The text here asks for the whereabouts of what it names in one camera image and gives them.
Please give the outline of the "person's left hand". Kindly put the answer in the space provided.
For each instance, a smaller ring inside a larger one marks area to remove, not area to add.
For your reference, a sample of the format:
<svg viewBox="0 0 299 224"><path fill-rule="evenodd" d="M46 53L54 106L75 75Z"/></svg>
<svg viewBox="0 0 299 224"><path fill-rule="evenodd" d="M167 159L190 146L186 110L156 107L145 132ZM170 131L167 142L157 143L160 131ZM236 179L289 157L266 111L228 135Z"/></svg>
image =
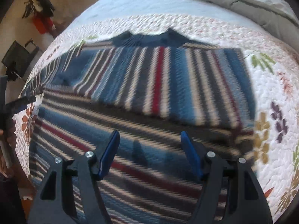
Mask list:
<svg viewBox="0 0 299 224"><path fill-rule="evenodd" d="M12 165L16 147L15 127L7 131L1 130L1 173L5 177L13 175Z"/></svg>

